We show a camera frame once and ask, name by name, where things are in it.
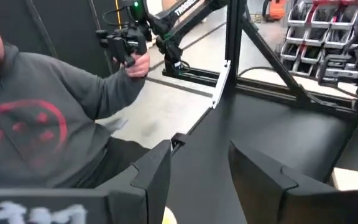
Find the black pole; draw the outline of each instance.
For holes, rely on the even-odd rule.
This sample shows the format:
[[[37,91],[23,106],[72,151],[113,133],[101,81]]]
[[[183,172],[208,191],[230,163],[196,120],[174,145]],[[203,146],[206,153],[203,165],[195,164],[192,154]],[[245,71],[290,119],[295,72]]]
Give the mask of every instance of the black pole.
[[[273,69],[281,77],[287,87],[290,89],[290,92],[299,100],[310,101],[308,92],[296,82],[296,80],[290,75],[290,72],[285,68],[284,64],[281,63],[280,59],[276,56],[273,50],[266,43],[264,38],[258,33],[255,25],[250,21],[250,18],[246,15],[241,16],[241,27],[242,30],[248,35],[249,39],[255,44],[260,53],[266,58],[266,60],[271,64]]]
[[[231,61],[231,69],[224,86],[224,92],[236,87],[242,34],[241,12],[244,11],[244,4],[244,0],[229,0],[227,5],[225,59]]]

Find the gray concrete floor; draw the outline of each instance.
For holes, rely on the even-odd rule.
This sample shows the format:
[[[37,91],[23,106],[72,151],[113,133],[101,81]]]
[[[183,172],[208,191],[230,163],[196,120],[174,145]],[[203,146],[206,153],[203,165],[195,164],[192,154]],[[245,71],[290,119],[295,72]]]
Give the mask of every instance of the gray concrete floor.
[[[226,8],[212,13],[205,23],[198,25],[183,39],[181,47],[186,47],[225,21]],[[283,39],[283,29],[279,23],[259,24],[259,28],[259,32],[272,47]],[[182,59],[191,67],[218,72],[224,60],[225,41],[226,26],[222,26],[184,50]],[[163,60],[163,55],[156,47],[152,47],[149,52],[152,60],[151,66]],[[242,36],[240,60],[239,71],[249,67],[269,65],[245,34]],[[149,77],[207,93],[213,90],[208,86],[163,77],[162,69],[163,65],[152,70]],[[133,105],[101,122],[108,122],[115,118],[128,119],[128,123],[113,136],[137,141],[145,147],[154,147],[161,140],[170,139],[177,132],[187,133],[207,110],[210,102],[210,99],[205,96],[154,82],[146,82]]]

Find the dark wall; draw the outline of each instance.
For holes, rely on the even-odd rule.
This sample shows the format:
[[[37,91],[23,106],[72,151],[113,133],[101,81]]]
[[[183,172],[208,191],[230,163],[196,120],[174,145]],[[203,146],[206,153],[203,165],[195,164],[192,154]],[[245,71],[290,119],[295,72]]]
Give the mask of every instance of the dark wall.
[[[2,38],[21,51],[52,55],[27,3],[33,2],[60,60],[95,75],[109,75],[109,62],[94,32],[98,29],[90,5],[96,9],[100,26],[105,11],[115,9],[114,0],[0,0],[0,33]],[[115,14],[109,16],[117,22]]]

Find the cable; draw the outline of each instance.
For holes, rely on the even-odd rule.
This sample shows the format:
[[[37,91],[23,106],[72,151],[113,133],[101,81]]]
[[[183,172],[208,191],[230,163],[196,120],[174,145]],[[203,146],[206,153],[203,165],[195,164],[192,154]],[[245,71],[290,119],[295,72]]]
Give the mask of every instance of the cable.
[[[244,71],[242,71],[241,73],[239,73],[238,75],[241,76],[243,74],[245,74],[246,72],[249,72],[251,70],[254,70],[254,69],[265,69],[265,70],[269,70],[269,71],[273,71],[275,72],[275,70],[273,68],[270,68],[270,67],[252,67],[252,68],[247,68],[245,69]],[[294,77],[300,77],[300,78],[305,78],[305,79],[309,79],[309,80],[313,80],[313,81],[316,81],[316,78],[315,77],[306,77],[306,76],[303,76],[303,75],[297,75],[297,74],[291,74],[292,76]],[[354,98],[357,98],[358,96],[354,93],[351,93],[349,91],[346,91],[342,88],[339,88],[339,87],[330,87],[330,88],[333,88],[337,91],[340,91],[341,93],[343,94],[346,94],[346,95],[349,95],[351,97],[354,97]]]
[[[164,60],[164,62],[167,62],[172,68],[175,68],[175,66],[168,60]],[[186,72],[190,72],[191,67],[190,64],[184,60],[180,61],[182,68],[179,70],[180,73],[186,73]]]
[[[112,10],[106,11],[105,13],[103,13],[103,16],[102,16],[103,21],[104,21],[107,25],[109,25],[109,26],[116,26],[116,27],[119,27],[120,29],[122,29],[122,25],[126,25],[126,24],[127,24],[127,22],[124,23],[124,24],[121,23],[121,16],[120,16],[120,14],[119,14],[119,11],[121,11],[121,10],[123,10],[123,9],[124,9],[124,8],[121,7],[121,8],[119,8],[119,9],[112,9]],[[118,22],[110,22],[109,20],[107,20],[106,17],[107,17],[109,14],[113,13],[113,12],[116,12],[116,13],[117,13]]]
[[[118,27],[119,29],[122,29],[121,27],[121,15],[119,14],[119,8],[118,8],[118,0],[116,0],[116,10],[117,10],[117,19],[118,19]]]

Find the storage bin rack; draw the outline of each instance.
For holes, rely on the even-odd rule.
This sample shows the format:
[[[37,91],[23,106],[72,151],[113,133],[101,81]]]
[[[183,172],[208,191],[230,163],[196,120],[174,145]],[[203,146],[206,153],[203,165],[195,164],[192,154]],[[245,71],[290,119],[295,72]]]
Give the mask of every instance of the storage bin rack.
[[[292,74],[315,77],[325,55],[342,54],[354,36],[358,0],[314,0],[305,4],[308,11],[302,20],[292,19],[294,8],[288,15],[288,32],[280,56]],[[337,12],[346,16],[336,16]],[[348,68],[342,72],[355,73],[354,66]]]

